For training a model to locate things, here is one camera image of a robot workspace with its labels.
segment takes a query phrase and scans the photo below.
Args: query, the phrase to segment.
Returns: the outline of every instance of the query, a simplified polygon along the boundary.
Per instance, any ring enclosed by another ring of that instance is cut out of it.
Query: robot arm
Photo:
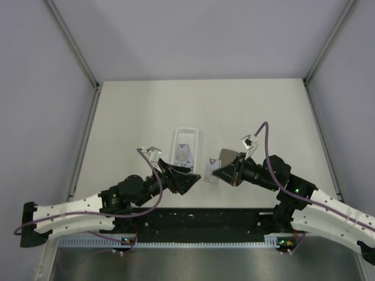
[[[184,195],[200,179],[190,169],[172,166],[160,159],[161,151],[150,148],[150,156],[161,180],[162,188]],[[83,231],[126,233],[132,227],[132,206],[141,206],[160,193],[155,177],[145,180],[137,175],[82,200],[59,205],[39,206],[28,202],[23,206],[21,243],[23,248],[44,244],[48,239]]]
[[[291,174],[290,165],[273,155],[269,157],[270,166],[286,189],[281,190],[268,170],[267,161],[257,165],[250,157],[256,148],[254,139],[246,136],[243,143],[247,153],[239,153],[232,163],[213,171],[213,175],[232,186],[245,180],[272,191],[279,190],[277,199],[280,203],[274,208],[273,218],[282,231],[311,232],[333,240],[362,254],[366,261],[375,265],[375,237],[371,230],[375,218],[337,201],[314,184]]]

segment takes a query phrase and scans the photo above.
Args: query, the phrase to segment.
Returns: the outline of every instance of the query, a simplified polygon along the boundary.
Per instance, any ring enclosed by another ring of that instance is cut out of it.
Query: metal frame
[[[70,48],[73,56],[76,58],[79,66],[81,67],[83,73],[86,75],[87,79],[91,83],[91,85],[94,87],[94,95],[93,99],[91,100],[91,107],[87,116],[86,120],[86,125],[84,127],[83,134],[81,136],[81,142],[80,142],[80,147],[79,151],[77,154],[77,160],[74,165],[74,170],[72,172],[71,180],[70,180],[70,186],[69,186],[69,192],[67,195],[67,200],[72,198],[74,196],[74,191],[76,189],[76,185],[78,182],[82,162],[83,162],[83,157],[84,153],[86,151],[87,143],[88,143],[88,137],[90,135],[91,127],[93,124],[96,108],[99,102],[99,97],[100,97],[100,91],[101,87],[94,77],[92,71],[90,70],[82,52],[80,51],[76,41],[72,37],[67,25],[65,24],[64,19],[62,18],[56,4],[54,3],[53,0],[42,0],[45,4],[47,9],[49,10],[52,18],[57,24],[57,27],[62,33],[62,36],[64,37],[68,47]],[[337,37],[339,36],[339,33],[342,31],[342,29],[345,26],[345,23],[348,21],[350,18],[351,14],[353,13],[355,7],[357,7],[359,0],[348,0],[341,16],[339,17],[338,21],[335,24],[335,27],[333,28],[331,34],[327,38],[327,41],[323,45],[321,51],[319,52],[317,58],[315,59],[311,69],[308,71],[307,76],[304,78],[304,84],[305,84],[305,89],[306,89],[306,94],[308,97],[308,100],[311,105],[313,117],[316,123],[316,127],[318,129],[319,137],[322,142],[322,146],[324,149],[324,153],[326,156],[326,160],[329,166],[330,173],[332,175],[333,183],[335,185],[335,188],[337,191],[340,191],[343,200],[345,199],[345,194],[343,194],[343,190],[341,190],[341,184],[340,184],[340,177],[335,169],[335,161],[332,156],[332,151],[330,149],[330,146],[326,140],[326,135],[325,135],[325,130],[323,127],[323,122],[321,117],[319,116],[319,112],[316,109],[315,105],[315,100],[314,96],[311,93],[311,90],[309,88],[309,83],[313,79],[315,73],[319,69],[320,65],[324,61],[325,57],[328,55],[329,50],[331,47],[335,44],[335,41]],[[56,256],[57,248],[60,243],[59,239],[55,239],[52,241],[48,241],[43,249],[42,253],[40,256],[40,262],[36,268],[36,274],[35,274],[35,280],[49,280],[51,272],[52,272],[52,267],[54,263],[54,258]],[[363,274],[365,276],[366,280],[375,280],[375,269],[374,266],[368,264],[363,260],[363,258],[358,255],[358,262],[359,265],[362,268]]]

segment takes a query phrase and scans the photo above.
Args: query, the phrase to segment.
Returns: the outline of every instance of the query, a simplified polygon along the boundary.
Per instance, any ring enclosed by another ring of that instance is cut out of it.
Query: gray floor
[[[274,249],[134,249],[123,258],[99,253],[78,265],[95,251],[60,249],[51,280],[363,280],[351,250],[317,237],[308,237],[292,256]],[[62,274],[58,262],[72,273]]]

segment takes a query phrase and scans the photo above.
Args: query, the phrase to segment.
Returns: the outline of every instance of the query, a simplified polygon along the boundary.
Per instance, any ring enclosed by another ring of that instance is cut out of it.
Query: wall
[[[1,1],[0,35],[0,272],[32,280],[40,247],[12,233],[25,202],[66,195],[93,89],[42,1]]]
[[[311,82],[348,202],[375,215],[375,2],[362,0]]]
[[[95,77],[301,78],[347,0],[55,0]]]

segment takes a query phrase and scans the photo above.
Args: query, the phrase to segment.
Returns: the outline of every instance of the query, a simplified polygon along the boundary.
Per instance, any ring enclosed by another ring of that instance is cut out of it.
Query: white table
[[[292,173],[336,196],[301,79],[105,82],[75,199],[105,190],[131,174],[150,169],[136,152],[156,146],[170,162],[173,134],[180,126],[200,131],[197,173],[222,148],[244,151],[241,138],[270,123],[270,154]],[[264,160],[264,133],[253,158]],[[199,181],[184,196],[168,190],[160,207],[274,207],[276,193],[244,182],[232,187]],[[144,207],[152,206],[155,198]]]

